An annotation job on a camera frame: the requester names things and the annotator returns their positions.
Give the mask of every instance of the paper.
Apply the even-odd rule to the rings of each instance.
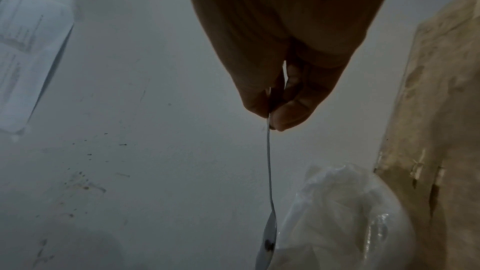
[[[0,129],[26,125],[72,26],[68,7],[50,0],[0,0]]]

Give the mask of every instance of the hand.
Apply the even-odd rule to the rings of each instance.
[[[283,131],[332,92],[383,0],[192,2],[244,106]]]

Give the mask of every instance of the metal spoon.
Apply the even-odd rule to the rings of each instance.
[[[270,190],[271,213],[263,230],[263,240],[260,251],[256,255],[255,270],[267,270],[272,261],[277,242],[277,215],[275,214],[274,199],[272,197],[272,167],[270,165],[270,115],[266,120],[266,159],[268,163],[268,186]]]

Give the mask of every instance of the plastic bag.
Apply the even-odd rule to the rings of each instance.
[[[414,250],[414,230],[393,192],[347,164],[320,170],[297,193],[269,270],[402,270]]]

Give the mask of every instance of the white table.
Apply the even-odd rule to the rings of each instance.
[[[56,0],[76,23],[30,131],[0,134],[0,269],[251,269],[270,213],[265,122],[189,0]],[[283,218],[308,164],[372,167],[416,25],[387,0],[338,89],[272,138]]]

